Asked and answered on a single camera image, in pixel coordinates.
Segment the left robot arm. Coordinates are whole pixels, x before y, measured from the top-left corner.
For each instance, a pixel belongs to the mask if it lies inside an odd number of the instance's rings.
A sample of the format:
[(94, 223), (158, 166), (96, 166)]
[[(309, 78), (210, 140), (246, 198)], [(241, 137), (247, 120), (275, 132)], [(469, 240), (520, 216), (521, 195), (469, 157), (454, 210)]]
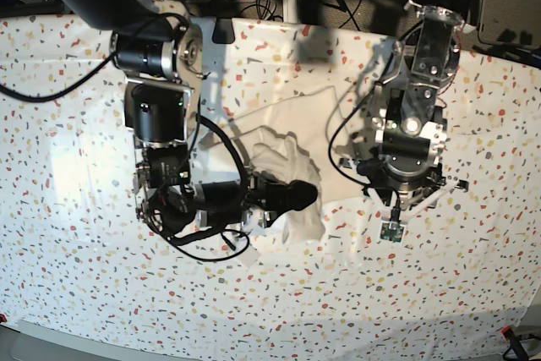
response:
[(401, 232), (420, 211), (435, 207), (465, 180), (443, 174), (447, 122), (439, 93), (455, 78), (461, 56), (457, 34), (478, 21), (479, 0), (407, 0), (418, 23), (392, 46), (369, 105), (374, 157), (356, 170), (369, 180), (369, 196), (385, 232)]

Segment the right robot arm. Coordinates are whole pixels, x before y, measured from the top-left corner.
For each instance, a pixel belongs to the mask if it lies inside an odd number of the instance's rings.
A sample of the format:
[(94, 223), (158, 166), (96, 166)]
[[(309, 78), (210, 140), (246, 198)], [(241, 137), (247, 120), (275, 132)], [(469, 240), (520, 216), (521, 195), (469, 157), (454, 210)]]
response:
[(87, 25), (112, 37), (108, 62), (124, 72), (128, 85), (124, 121), (134, 132), (142, 159), (137, 166), (145, 198), (138, 214), (164, 238), (179, 234), (206, 214), (204, 235), (239, 223), (251, 208), (268, 222), (312, 205), (317, 188), (301, 180), (270, 180), (248, 171), (228, 137), (238, 181), (194, 185), (189, 158), (199, 129), (218, 127), (200, 114), (203, 36), (189, 17), (158, 13), (138, 0), (62, 0)]

